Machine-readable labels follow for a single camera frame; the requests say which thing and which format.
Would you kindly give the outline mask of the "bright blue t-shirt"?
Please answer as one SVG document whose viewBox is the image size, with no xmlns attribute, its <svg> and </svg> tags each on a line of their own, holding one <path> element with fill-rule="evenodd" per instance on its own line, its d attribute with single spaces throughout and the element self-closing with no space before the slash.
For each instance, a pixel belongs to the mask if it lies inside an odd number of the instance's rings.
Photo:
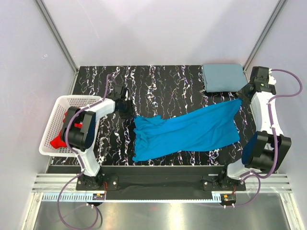
<svg viewBox="0 0 307 230">
<path fill-rule="evenodd" d="M 133 161 L 152 160 L 178 151 L 211 151 L 238 142 L 234 118 L 241 104 L 240 99 L 235 99 L 170 119 L 137 116 Z"/>
</svg>

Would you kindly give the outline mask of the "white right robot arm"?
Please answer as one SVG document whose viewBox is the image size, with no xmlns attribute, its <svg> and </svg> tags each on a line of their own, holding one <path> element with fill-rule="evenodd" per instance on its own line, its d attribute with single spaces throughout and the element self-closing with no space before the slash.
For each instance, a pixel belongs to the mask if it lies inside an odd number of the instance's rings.
<svg viewBox="0 0 307 230">
<path fill-rule="evenodd" d="M 276 79 L 267 67 L 253 67 L 250 81 L 236 94 L 249 104 L 256 132 L 243 148 L 240 160 L 231 163 L 218 177 L 218 185 L 230 189 L 236 181 L 255 175 L 265 179 L 276 172 L 291 147 L 291 139 L 281 130 L 275 108 Z"/>
</svg>

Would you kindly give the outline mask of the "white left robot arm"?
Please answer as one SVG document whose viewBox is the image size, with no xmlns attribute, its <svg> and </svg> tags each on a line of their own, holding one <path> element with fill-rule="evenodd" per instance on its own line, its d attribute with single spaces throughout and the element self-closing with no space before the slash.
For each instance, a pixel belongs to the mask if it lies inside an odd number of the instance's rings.
<svg viewBox="0 0 307 230">
<path fill-rule="evenodd" d="M 108 114 L 118 113 L 122 119 L 134 117 L 130 92 L 124 86 L 115 85 L 109 95 L 92 104 L 78 108 L 71 106 L 67 110 L 60 132 L 61 140 L 74 152 L 81 166 L 87 184 L 94 190 L 103 186 L 103 177 L 98 175 L 100 165 L 94 154 L 97 122 Z"/>
</svg>

